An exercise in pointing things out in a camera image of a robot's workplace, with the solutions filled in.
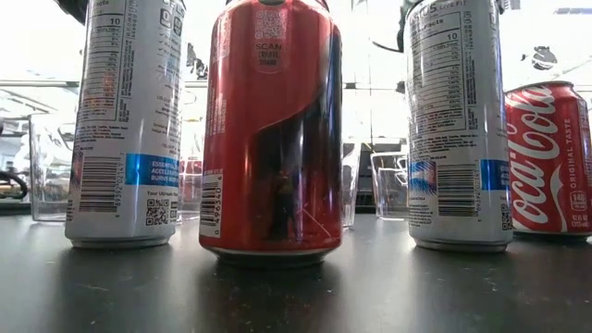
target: silver can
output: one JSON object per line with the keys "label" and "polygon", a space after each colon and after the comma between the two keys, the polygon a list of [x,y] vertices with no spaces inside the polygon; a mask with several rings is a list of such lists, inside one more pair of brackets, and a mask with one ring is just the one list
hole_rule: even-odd
{"label": "silver can", "polygon": [[512,240],[494,0],[425,0],[407,17],[409,229],[417,245],[500,252]]}
{"label": "silver can", "polygon": [[165,244],[179,197],[179,0],[91,0],[66,237],[75,247]]}

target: can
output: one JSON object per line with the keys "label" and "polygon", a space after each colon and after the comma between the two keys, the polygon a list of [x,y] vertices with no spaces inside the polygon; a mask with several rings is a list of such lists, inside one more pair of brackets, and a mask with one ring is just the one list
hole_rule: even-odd
{"label": "can", "polygon": [[81,248],[161,245],[179,197],[179,0],[91,0],[66,237]]}
{"label": "can", "polygon": [[341,38],[314,0],[216,20],[200,243],[234,265],[318,263],[341,242]]}
{"label": "can", "polygon": [[506,93],[512,223],[517,235],[592,235],[592,152],[586,101],[565,81]]}
{"label": "can", "polygon": [[494,0],[425,0],[407,17],[409,230],[417,245],[501,252],[512,240]]}

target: coca-cola logo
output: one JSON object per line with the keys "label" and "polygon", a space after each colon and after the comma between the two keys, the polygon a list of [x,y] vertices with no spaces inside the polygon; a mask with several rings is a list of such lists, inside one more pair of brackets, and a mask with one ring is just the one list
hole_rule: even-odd
{"label": "coca-cola logo", "polygon": [[[546,86],[528,87],[506,97],[506,105],[512,109],[512,123],[518,123],[516,111],[520,110],[520,121],[524,125],[520,128],[527,129],[519,133],[515,125],[508,124],[512,204],[516,212],[538,224],[549,221],[547,214],[538,207],[547,201],[546,177],[545,171],[532,161],[553,159],[560,153],[559,145],[550,137],[558,131],[557,125],[549,119],[549,115],[555,113],[554,101],[551,89]],[[559,167],[549,181],[551,192],[555,194],[561,187]]]}

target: soda can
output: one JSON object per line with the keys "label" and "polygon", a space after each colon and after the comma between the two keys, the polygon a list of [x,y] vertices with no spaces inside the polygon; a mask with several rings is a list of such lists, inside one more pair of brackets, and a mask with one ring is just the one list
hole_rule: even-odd
{"label": "soda can", "polygon": [[501,252],[512,240],[494,0],[425,0],[405,29],[409,230],[417,245]]}
{"label": "soda can", "polygon": [[168,242],[179,197],[179,0],[91,0],[66,237],[75,247]]}
{"label": "soda can", "polygon": [[570,82],[506,93],[512,223],[517,235],[592,235],[592,152],[586,101]]}
{"label": "soda can", "polygon": [[341,38],[314,0],[242,0],[213,30],[200,243],[234,265],[341,242]]}

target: table surface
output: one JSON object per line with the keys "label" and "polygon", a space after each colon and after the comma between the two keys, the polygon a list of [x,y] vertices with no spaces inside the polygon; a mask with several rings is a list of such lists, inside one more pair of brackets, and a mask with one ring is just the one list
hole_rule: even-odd
{"label": "table surface", "polygon": [[169,245],[74,250],[61,226],[0,217],[2,332],[592,332],[592,245],[416,248],[357,216],[322,265],[219,265],[184,225]]}

